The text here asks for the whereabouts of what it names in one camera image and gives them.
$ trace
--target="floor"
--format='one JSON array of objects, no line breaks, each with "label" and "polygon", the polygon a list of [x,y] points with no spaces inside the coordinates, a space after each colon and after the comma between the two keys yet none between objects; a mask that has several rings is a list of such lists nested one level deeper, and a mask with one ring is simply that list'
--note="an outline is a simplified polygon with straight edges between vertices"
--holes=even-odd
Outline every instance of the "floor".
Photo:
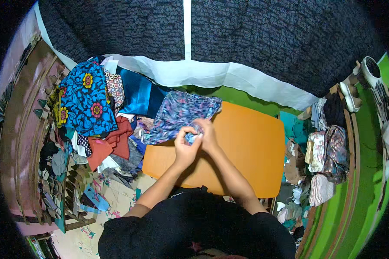
[{"label": "floor", "polygon": [[63,234],[53,232],[52,241],[55,250],[63,259],[96,258],[98,259],[98,240],[104,230],[104,223],[113,218],[120,218],[135,205],[136,191],[144,193],[156,180],[145,174],[139,175],[132,184],[134,190],[116,181],[106,178],[104,174],[93,181],[93,188],[109,203],[107,212],[101,212],[94,224],[67,231]]}]

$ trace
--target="cloth pile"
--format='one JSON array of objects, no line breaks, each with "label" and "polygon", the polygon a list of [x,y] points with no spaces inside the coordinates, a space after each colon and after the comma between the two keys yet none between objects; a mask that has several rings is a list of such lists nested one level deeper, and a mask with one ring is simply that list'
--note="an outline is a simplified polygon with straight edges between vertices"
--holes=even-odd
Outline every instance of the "cloth pile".
[{"label": "cloth pile", "polygon": [[[172,139],[182,126],[196,126],[194,119],[211,119],[222,108],[217,97],[158,86],[103,56],[57,77],[45,102],[53,123],[41,170],[60,176],[70,156],[129,188],[142,169],[146,144]],[[195,136],[186,138],[191,143]]]}]

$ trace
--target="black fabric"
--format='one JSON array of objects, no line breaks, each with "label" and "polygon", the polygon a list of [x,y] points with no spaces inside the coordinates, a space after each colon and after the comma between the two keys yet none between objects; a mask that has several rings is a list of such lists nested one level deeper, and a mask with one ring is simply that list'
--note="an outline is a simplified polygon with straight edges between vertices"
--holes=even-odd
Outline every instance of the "black fabric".
[{"label": "black fabric", "polygon": [[384,52],[355,1],[192,1],[192,60],[241,63],[317,97]]},{"label": "black fabric", "polygon": [[337,125],[342,128],[347,128],[346,118],[344,117],[344,105],[338,94],[327,98],[323,111],[328,126]]},{"label": "black fabric", "polygon": [[105,258],[188,258],[216,248],[229,255],[294,258],[292,236],[268,213],[250,215],[206,189],[177,192],[144,217],[109,220],[99,239]]},{"label": "black fabric", "polygon": [[183,0],[40,0],[39,9],[53,47],[77,63],[99,54],[184,59]]}]

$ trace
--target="blue fabric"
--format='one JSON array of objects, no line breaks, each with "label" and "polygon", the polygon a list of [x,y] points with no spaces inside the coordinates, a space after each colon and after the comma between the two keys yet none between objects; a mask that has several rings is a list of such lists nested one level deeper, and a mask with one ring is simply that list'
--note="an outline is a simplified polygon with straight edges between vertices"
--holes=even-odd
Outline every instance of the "blue fabric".
[{"label": "blue fabric", "polygon": [[141,139],[138,139],[136,138],[134,135],[131,135],[130,138],[132,140],[134,140],[134,142],[137,144],[137,150],[141,153],[141,154],[145,154],[145,148],[147,147],[146,144],[144,144],[143,142],[141,142]]},{"label": "blue fabric", "polygon": [[[193,120],[196,118],[211,119],[222,109],[222,100],[218,97],[207,97],[183,92],[169,92],[163,100],[154,120],[150,133],[144,133],[141,141],[155,145],[176,137],[184,126],[192,126],[198,132],[202,129]],[[186,141],[192,144],[194,136],[186,134]]]},{"label": "blue fabric", "polygon": [[59,84],[59,121],[78,134],[94,136],[118,130],[99,59],[79,63]]},{"label": "blue fabric", "polygon": [[161,89],[145,76],[117,67],[124,86],[124,105],[119,112],[154,118],[164,96],[171,89]]}]

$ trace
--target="swirl patterned backdrop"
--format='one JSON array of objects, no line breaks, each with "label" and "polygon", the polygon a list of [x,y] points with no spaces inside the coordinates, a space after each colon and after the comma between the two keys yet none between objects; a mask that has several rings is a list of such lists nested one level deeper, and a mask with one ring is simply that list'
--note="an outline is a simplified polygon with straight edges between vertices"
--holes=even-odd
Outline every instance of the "swirl patterned backdrop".
[{"label": "swirl patterned backdrop", "polygon": [[341,0],[192,1],[192,59],[236,62],[322,97],[384,54],[367,13]]},{"label": "swirl patterned backdrop", "polygon": [[[177,61],[186,51],[191,60],[243,64],[317,97],[346,78],[356,60],[378,60],[385,52],[356,1],[190,3],[186,29],[183,17],[190,13],[183,0],[41,0],[39,8],[53,47],[77,63],[103,54]],[[186,50],[185,36],[191,42]]]},{"label": "swirl patterned backdrop", "polygon": [[183,0],[39,1],[55,49],[76,63],[94,55],[182,60]]}]

